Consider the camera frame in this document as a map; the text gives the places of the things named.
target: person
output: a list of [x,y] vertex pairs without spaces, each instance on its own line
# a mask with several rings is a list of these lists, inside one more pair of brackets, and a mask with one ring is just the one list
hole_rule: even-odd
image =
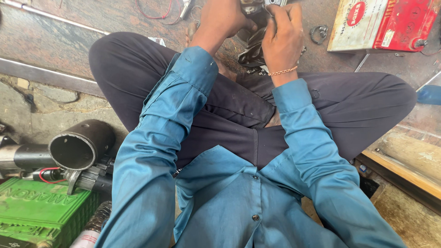
[[[405,247],[348,159],[403,119],[415,92],[384,73],[297,73],[301,7],[267,8],[271,77],[218,74],[224,40],[255,30],[238,0],[208,0],[181,54],[131,33],[93,45],[93,75],[131,131],[95,247],[167,247],[172,232],[175,247]],[[265,128],[272,116],[281,126]]]

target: knee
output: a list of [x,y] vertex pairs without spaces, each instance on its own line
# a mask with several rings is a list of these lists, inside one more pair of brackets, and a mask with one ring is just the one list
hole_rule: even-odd
[[116,32],[98,39],[89,50],[89,62],[91,64],[104,62],[110,53],[120,51],[122,45],[134,35],[136,34],[130,32]]
[[388,73],[381,74],[380,88],[387,92],[389,100],[393,101],[396,106],[400,106],[401,111],[406,116],[415,107],[416,91],[406,81],[397,76]]

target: shirt cuff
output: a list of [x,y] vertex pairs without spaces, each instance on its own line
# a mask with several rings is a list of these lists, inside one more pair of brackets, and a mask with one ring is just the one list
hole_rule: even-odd
[[184,49],[173,65],[172,71],[208,96],[219,68],[207,51],[199,46],[193,46]]
[[290,112],[312,103],[304,79],[297,79],[273,89],[274,100],[280,113]]

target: dark trousers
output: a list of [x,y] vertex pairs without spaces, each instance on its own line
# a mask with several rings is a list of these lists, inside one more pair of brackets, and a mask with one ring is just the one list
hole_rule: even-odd
[[[105,36],[90,49],[92,73],[128,131],[176,51],[134,33]],[[299,73],[333,135],[340,156],[351,160],[400,122],[415,106],[415,91],[381,72]],[[236,82],[218,75],[190,135],[177,153],[178,169],[221,145],[262,168],[288,148],[281,126],[263,128],[275,111],[268,76],[239,73]]]

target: teal work shirt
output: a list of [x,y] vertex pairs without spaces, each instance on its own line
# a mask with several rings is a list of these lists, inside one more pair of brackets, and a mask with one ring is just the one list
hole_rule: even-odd
[[[172,233],[179,248],[405,247],[338,155],[303,79],[273,90],[289,148],[266,167],[216,146],[174,179],[176,152],[217,74],[200,47],[175,55],[118,152],[113,212],[96,248],[166,248]],[[303,196],[327,229],[302,210]]]

